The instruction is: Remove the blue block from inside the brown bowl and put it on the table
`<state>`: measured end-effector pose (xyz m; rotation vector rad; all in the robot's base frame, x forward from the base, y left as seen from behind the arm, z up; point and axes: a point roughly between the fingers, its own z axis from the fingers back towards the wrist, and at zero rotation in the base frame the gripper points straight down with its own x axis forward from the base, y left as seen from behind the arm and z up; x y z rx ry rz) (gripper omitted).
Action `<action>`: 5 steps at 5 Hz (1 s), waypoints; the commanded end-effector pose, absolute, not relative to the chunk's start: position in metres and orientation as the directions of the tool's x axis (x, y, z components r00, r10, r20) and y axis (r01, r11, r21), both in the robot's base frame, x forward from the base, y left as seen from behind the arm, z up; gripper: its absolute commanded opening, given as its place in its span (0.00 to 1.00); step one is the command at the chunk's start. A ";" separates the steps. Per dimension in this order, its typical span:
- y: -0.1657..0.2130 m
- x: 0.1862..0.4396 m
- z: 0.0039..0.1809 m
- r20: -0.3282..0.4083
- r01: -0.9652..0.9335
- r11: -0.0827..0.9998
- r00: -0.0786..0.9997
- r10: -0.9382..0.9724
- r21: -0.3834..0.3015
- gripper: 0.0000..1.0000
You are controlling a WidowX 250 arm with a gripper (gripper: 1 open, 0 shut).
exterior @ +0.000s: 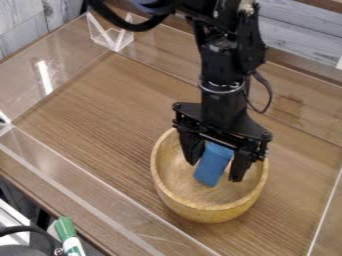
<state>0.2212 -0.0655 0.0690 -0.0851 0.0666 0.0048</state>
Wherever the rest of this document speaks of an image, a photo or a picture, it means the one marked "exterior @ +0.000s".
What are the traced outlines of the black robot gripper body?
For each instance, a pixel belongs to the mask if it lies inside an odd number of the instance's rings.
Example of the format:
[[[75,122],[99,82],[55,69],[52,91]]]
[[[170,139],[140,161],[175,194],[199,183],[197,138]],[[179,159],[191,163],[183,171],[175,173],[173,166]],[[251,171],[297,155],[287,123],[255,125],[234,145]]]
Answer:
[[[177,102],[173,105],[173,126],[178,133],[199,133],[205,141],[215,142],[234,153],[245,148],[255,154],[255,161],[266,158],[271,132],[250,117],[250,82],[213,86],[201,82],[201,102]]]

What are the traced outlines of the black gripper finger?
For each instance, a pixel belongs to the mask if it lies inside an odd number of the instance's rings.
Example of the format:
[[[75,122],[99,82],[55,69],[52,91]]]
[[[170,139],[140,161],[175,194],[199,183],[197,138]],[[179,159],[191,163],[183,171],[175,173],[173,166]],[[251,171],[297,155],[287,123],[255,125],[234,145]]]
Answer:
[[[190,165],[195,165],[205,152],[205,139],[199,133],[181,131],[179,140],[185,159]]]
[[[229,180],[233,182],[241,182],[243,180],[246,171],[255,162],[255,154],[247,149],[241,148],[233,158]]]

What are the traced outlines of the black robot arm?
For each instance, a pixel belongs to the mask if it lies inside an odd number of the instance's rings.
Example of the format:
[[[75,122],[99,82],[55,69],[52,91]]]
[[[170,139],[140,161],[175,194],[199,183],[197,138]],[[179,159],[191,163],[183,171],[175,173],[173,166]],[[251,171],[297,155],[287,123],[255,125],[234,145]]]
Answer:
[[[88,0],[94,11],[114,25],[145,32],[181,11],[193,25],[202,69],[198,87],[202,101],[177,102],[174,128],[183,156],[195,167],[194,178],[210,187],[222,176],[243,180],[254,162],[265,160],[271,132],[250,117],[249,99],[267,46],[259,30],[261,5],[255,0],[132,0],[150,19],[134,24],[108,7],[104,0]]]

